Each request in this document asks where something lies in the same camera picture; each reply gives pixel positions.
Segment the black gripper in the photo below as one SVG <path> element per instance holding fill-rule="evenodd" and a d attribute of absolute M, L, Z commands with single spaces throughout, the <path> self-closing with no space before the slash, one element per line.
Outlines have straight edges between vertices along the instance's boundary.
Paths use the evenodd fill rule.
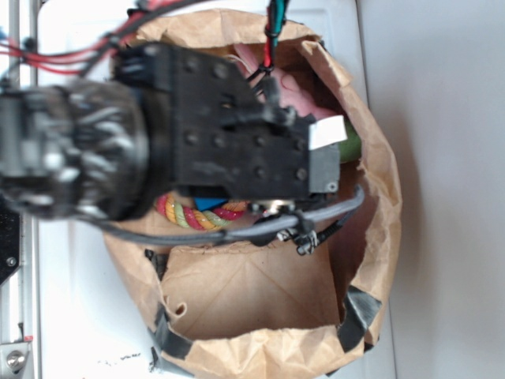
<path fill-rule="evenodd" d="M 188 197 L 318 198 L 339 187 L 339 148 L 311 144 L 313 116 L 259 99 L 232 62 L 165 43 L 120 51 L 114 79 L 142 110 L 148 187 Z"/>

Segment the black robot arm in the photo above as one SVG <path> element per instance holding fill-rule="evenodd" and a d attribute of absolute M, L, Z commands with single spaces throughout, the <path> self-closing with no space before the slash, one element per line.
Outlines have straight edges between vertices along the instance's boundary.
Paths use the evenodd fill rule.
<path fill-rule="evenodd" d="M 320 201 L 339 150 L 315 120 L 259 99 L 232 62 L 164 43 L 118 53 L 107 82 L 1 95 L 1 192 L 43 219 L 135 220 L 157 197 Z"/>

